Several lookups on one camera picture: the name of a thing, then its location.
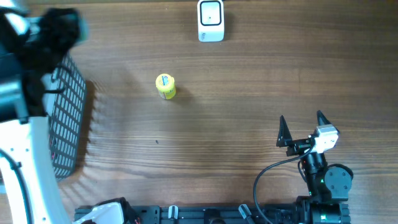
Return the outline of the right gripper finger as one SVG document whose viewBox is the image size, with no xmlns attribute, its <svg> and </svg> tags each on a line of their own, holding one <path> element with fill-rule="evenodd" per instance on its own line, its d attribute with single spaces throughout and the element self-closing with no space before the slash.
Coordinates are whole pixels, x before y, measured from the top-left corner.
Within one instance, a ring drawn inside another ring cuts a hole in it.
<svg viewBox="0 0 398 224">
<path fill-rule="evenodd" d="M 320 110 L 317 111 L 317 121 L 319 126 L 331 124 L 331 122 L 326 118 L 326 116 Z"/>
<path fill-rule="evenodd" d="M 288 147 L 293 144 L 292 136 L 284 116 L 280 117 L 279 133 L 276 141 L 277 147 Z"/>
</svg>

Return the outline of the yellow plastic jar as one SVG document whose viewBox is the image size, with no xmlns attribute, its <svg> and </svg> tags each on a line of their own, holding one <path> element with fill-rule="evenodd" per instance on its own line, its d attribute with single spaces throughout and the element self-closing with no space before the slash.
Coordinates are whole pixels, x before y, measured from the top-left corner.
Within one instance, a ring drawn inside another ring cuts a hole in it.
<svg viewBox="0 0 398 224">
<path fill-rule="evenodd" d="M 165 100 L 172 99 L 176 94 L 174 77 L 169 74 L 160 74 L 155 81 L 156 88 L 161 98 Z"/>
</svg>

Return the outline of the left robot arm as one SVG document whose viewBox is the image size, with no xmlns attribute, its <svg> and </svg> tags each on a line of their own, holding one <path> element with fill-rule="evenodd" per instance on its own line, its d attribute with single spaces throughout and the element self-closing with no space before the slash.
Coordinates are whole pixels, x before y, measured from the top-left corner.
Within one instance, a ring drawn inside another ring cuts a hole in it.
<svg viewBox="0 0 398 224">
<path fill-rule="evenodd" d="M 58 181 L 75 168 L 86 81 L 69 51 L 80 13 L 1 8 L 1 175 L 14 223 L 69 223 Z"/>
</svg>

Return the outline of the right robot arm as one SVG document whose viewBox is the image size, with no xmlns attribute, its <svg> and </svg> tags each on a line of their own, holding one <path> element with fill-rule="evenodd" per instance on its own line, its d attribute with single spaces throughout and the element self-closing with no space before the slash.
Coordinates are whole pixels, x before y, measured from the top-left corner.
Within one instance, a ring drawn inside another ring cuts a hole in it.
<svg viewBox="0 0 398 224">
<path fill-rule="evenodd" d="M 287 156 L 298 156 L 300 175 L 309 196 L 298 196 L 292 205 L 279 206 L 275 217 L 280 223 L 349 223 L 348 194 L 353 171 L 342 164 L 328 164 L 325 152 L 335 147 L 340 131 L 317 111 L 318 126 L 306 139 L 294 140 L 285 118 L 280 117 L 276 146 L 285 147 Z"/>
</svg>

